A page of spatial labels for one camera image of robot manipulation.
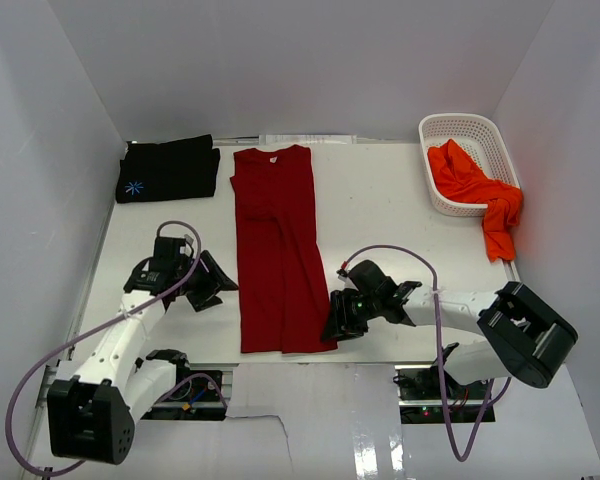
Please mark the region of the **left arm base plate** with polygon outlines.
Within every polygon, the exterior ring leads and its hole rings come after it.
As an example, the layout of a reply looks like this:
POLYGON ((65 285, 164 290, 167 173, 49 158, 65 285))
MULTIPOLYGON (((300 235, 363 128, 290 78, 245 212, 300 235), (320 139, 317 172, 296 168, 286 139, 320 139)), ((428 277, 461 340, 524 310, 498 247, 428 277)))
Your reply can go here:
POLYGON ((221 387, 221 370, 185 369, 176 377, 179 384, 186 383, 165 400, 158 402, 145 413, 143 420, 169 421, 223 421, 226 408, 220 399, 224 395, 221 387))

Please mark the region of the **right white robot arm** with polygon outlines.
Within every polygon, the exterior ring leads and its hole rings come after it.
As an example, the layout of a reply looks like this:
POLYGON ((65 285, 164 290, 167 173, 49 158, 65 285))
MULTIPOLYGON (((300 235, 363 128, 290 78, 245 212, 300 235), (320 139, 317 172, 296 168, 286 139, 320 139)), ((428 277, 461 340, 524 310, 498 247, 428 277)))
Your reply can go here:
POLYGON ((504 377, 544 389, 578 341, 575 328, 521 282, 495 292, 440 292, 419 281, 396 283, 370 260, 341 276, 345 287, 330 294, 323 341, 359 338, 376 318, 477 335, 471 344, 442 349, 442 367, 431 374, 431 384, 446 399, 468 384, 504 377))

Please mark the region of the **white plastic basket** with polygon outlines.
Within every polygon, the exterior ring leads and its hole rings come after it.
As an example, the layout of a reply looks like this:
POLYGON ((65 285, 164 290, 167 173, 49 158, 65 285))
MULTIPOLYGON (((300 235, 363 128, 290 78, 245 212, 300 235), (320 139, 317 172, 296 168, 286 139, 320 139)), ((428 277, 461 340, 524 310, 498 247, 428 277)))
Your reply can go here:
POLYGON ((428 160, 428 150, 448 140, 457 143, 490 179, 520 187, 501 133, 490 119, 469 113, 431 114, 420 121, 418 134, 429 197, 439 213, 453 217, 481 217, 487 209, 483 204, 449 200, 438 191, 428 160))

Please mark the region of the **red t shirt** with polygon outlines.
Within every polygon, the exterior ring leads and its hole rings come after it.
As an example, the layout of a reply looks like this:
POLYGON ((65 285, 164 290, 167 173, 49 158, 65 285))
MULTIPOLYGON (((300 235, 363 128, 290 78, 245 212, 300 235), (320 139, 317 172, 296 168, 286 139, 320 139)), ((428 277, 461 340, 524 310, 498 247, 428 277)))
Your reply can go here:
POLYGON ((237 270, 244 354, 312 354, 330 302, 317 245, 312 154, 300 145, 234 155, 237 270))

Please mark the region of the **folded black t shirt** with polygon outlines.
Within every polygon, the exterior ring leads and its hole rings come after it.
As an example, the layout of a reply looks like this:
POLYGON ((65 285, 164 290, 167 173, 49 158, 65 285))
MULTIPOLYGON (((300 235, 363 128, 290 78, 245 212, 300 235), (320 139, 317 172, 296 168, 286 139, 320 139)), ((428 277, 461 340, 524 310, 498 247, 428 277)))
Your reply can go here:
POLYGON ((163 143, 130 142, 120 161, 116 202, 211 198, 220 158, 209 134, 163 143))

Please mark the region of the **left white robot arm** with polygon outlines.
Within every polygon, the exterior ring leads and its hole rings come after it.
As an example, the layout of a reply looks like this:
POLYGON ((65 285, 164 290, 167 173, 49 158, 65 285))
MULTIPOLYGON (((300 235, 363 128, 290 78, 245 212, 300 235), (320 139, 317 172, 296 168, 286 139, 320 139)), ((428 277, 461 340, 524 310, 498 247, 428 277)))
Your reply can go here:
POLYGON ((237 290, 188 238, 157 237, 152 257, 139 262, 123 287, 119 323, 105 329, 88 359, 46 395, 54 456, 118 465, 128 455, 138 421, 155 405, 191 409, 221 397, 218 371, 194 371, 185 353, 141 352, 169 306, 185 297, 197 312, 221 304, 219 293, 237 290))

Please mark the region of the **orange t shirt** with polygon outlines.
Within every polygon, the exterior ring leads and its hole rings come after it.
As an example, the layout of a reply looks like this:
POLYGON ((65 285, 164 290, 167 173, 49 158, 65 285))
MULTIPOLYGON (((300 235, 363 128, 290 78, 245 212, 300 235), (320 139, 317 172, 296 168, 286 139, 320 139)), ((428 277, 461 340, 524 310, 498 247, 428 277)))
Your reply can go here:
POLYGON ((452 139, 430 147, 427 158, 436 188, 446 199, 487 206, 482 230, 488 259, 513 261, 516 250, 511 229, 520 223, 521 189, 487 177, 452 139))

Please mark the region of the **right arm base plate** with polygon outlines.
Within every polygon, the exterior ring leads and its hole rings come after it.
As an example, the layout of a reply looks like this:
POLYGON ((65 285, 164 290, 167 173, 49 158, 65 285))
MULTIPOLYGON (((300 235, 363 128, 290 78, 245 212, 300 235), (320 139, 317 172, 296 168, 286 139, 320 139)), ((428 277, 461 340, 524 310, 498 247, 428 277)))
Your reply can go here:
MULTIPOLYGON (((429 367, 399 368, 393 377, 403 425, 444 424, 438 374, 429 367)), ((487 392, 487 382, 461 386, 451 378, 446 384, 447 405, 452 423, 469 424, 477 417, 487 392)))

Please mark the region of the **white papers at back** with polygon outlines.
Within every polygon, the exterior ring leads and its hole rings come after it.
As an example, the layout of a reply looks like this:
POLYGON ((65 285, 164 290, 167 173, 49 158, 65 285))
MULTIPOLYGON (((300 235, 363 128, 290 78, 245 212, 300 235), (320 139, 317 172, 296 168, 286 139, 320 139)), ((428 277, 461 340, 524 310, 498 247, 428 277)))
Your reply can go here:
POLYGON ((260 145, 282 145, 282 144, 335 144, 351 145, 357 143, 356 135, 339 134, 262 134, 259 136, 260 145))

